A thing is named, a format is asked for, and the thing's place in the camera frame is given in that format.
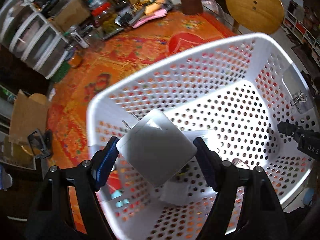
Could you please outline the orange honey jar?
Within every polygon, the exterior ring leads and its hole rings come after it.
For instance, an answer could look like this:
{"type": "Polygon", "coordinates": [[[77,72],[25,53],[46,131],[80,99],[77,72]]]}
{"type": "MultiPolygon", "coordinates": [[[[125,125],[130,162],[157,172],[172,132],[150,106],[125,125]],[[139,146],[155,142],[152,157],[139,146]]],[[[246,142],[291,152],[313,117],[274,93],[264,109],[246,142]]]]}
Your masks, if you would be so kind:
{"type": "Polygon", "coordinates": [[[80,51],[76,51],[71,58],[68,60],[68,64],[72,67],[72,68],[78,68],[82,65],[84,61],[84,55],[82,52],[80,51]]]}

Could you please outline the red white cartoon charger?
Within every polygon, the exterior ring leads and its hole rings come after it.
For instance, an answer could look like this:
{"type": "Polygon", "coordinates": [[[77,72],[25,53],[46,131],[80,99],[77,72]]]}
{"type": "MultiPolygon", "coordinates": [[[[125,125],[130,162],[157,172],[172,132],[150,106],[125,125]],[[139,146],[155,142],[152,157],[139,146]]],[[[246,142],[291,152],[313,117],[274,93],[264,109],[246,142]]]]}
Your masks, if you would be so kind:
{"type": "Polygon", "coordinates": [[[234,158],[232,160],[232,164],[237,168],[242,168],[242,169],[246,169],[246,170],[250,170],[251,169],[250,166],[247,163],[245,163],[244,161],[242,161],[239,158],[234,158]]]}

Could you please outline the large white charger cube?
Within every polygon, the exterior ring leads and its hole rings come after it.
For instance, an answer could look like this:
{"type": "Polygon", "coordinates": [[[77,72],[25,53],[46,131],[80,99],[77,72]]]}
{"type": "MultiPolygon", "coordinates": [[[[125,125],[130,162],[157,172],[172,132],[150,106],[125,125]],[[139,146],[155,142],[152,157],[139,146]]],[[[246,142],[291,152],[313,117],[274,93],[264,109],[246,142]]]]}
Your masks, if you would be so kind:
{"type": "Polygon", "coordinates": [[[131,128],[116,147],[154,187],[171,179],[197,152],[196,146],[157,109],[131,128]]]}

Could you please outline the white plastic drawer tower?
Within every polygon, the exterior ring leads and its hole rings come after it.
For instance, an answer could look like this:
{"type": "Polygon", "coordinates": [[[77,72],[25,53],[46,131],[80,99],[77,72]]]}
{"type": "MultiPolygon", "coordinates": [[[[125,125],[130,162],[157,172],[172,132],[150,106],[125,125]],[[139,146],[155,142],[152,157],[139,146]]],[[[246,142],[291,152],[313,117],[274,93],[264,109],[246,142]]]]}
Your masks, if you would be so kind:
{"type": "Polygon", "coordinates": [[[67,39],[31,0],[8,0],[1,8],[1,45],[28,67],[50,79],[65,61],[67,39]]]}

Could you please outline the wooden chair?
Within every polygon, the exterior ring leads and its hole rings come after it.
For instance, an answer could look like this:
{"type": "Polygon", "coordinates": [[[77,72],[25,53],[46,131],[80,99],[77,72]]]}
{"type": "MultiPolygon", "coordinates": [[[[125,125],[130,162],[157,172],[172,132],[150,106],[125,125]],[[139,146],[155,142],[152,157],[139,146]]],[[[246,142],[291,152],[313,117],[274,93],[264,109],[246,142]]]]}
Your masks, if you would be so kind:
{"type": "Polygon", "coordinates": [[[281,0],[225,0],[229,14],[252,32],[275,33],[284,19],[281,0]]]}

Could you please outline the white perforated plastic basket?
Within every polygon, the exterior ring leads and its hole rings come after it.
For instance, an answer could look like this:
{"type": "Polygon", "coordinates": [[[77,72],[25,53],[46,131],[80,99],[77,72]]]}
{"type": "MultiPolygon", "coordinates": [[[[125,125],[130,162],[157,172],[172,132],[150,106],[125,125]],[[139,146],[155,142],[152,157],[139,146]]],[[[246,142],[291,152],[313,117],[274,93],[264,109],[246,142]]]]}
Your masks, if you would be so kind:
{"type": "MultiPolygon", "coordinates": [[[[86,113],[91,153],[124,136],[150,112],[162,111],[189,140],[202,137],[222,160],[261,166],[281,205],[312,170],[311,157],[280,134],[287,122],[318,131],[310,90],[283,48],[252,33],[188,49],[98,93],[86,113]]],[[[196,159],[168,184],[153,187],[119,156],[119,184],[98,193],[118,239],[195,239],[214,204],[196,159]]]]}

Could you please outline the white bookshelf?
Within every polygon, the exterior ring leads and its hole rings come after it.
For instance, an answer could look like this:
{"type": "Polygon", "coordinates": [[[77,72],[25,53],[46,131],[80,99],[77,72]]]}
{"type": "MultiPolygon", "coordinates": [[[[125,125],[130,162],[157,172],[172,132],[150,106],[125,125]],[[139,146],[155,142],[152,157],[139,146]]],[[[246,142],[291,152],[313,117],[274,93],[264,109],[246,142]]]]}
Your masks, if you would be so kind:
{"type": "Polygon", "coordinates": [[[304,6],[303,0],[290,0],[283,25],[295,35],[299,43],[306,44],[310,54],[319,66],[319,18],[304,6]]]}

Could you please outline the white 65W charger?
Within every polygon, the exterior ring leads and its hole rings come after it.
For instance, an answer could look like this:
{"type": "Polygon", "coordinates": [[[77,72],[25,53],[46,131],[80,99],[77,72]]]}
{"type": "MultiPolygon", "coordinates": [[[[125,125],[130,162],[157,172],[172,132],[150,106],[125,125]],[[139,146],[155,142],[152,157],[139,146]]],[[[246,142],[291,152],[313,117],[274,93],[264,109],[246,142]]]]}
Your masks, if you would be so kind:
{"type": "Polygon", "coordinates": [[[191,142],[196,138],[202,138],[205,143],[208,141],[208,132],[205,130],[201,131],[182,131],[183,135],[187,137],[191,142]]]}

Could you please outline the empty glass jar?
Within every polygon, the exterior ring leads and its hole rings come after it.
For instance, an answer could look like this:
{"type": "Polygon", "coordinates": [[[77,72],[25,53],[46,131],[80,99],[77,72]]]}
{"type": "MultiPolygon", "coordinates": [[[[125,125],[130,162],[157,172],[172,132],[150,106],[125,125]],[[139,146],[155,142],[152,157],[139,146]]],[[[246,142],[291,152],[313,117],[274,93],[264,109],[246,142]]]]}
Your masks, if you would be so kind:
{"type": "Polygon", "coordinates": [[[99,31],[93,26],[88,25],[84,29],[84,41],[89,44],[91,49],[95,52],[100,52],[104,46],[103,39],[100,36],[99,31]]]}

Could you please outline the black phone stand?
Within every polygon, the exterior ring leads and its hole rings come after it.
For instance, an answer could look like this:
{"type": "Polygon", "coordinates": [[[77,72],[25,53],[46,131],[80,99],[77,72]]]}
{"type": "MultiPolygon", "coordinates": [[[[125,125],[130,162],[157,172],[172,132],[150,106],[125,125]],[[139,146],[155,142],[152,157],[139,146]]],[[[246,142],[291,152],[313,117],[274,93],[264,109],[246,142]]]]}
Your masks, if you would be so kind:
{"type": "Polygon", "coordinates": [[[27,136],[29,146],[35,158],[45,159],[52,156],[52,130],[49,129],[42,133],[36,129],[27,136]]]}

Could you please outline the teal blue charger cube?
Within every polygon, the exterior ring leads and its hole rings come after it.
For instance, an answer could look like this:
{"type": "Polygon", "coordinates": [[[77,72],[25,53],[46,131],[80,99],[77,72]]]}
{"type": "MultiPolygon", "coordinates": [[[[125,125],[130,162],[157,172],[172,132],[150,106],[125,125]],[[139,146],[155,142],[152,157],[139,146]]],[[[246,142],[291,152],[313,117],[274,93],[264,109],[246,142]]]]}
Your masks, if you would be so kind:
{"type": "Polygon", "coordinates": [[[127,198],[124,198],[123,194],[124,194],[123,189],[118,189],[118,190],[114,191],[113,193],[111,193],[111,199],[116,200],[115,206],[117,208],[122,207],[122,206],[130,203],[130,201],[127,198]]]}

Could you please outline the red floral tablecloth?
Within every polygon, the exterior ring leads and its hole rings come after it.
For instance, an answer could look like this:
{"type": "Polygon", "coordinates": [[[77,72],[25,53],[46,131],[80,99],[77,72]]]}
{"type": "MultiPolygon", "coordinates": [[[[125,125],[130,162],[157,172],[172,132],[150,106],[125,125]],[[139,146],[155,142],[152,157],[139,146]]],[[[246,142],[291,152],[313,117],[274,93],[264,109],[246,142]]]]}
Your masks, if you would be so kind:
{"type": "Polygon", "coordinates": [[[232,35],[232,18],[175,10],[105,41],[99,51],[86,50],[49,94],[47,128],[53,132],[48,165],[68,168],[88,159],[86,109],[100,91],[174,53],[232,35]]]}

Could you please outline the glass pickle jar red lid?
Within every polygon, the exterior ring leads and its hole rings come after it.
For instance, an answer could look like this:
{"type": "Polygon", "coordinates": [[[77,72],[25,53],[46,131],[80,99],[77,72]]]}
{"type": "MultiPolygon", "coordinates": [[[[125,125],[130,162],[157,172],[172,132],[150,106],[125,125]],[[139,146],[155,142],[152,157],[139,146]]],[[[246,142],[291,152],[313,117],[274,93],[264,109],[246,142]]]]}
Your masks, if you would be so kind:
{"type": "Polygon", "coordinates": [[[106,2],[91,11],[96,27],[100,27],[104,34],[115,31],[118,25],[115,23],[117,13],[110,2],[106,2]]]}

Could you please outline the cardboard box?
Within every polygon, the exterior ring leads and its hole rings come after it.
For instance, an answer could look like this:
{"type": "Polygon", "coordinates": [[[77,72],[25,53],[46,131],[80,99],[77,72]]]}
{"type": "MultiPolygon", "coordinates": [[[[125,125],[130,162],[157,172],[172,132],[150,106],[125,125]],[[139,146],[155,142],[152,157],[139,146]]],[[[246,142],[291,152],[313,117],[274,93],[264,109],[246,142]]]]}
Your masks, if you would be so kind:
{"type": "Polygon", "coordinates": [[[44,133],[49,105],[45,95],[35,93],[27,97],[20,89],[11,116],[9,141],[23,145],[37,129],[44,133]]]}

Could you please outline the white charger with prongs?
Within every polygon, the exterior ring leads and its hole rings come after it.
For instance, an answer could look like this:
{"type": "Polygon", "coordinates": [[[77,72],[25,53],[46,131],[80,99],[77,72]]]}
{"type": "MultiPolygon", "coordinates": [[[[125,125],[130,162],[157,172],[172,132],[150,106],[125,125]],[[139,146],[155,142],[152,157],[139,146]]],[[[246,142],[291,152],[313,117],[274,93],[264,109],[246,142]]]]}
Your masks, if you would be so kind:
{"type": "Polygon", "coordinates": [[[163,185],[160,201],[182,206],[188,202],[189,186],[187,182],[169,180],[163,185]]]}

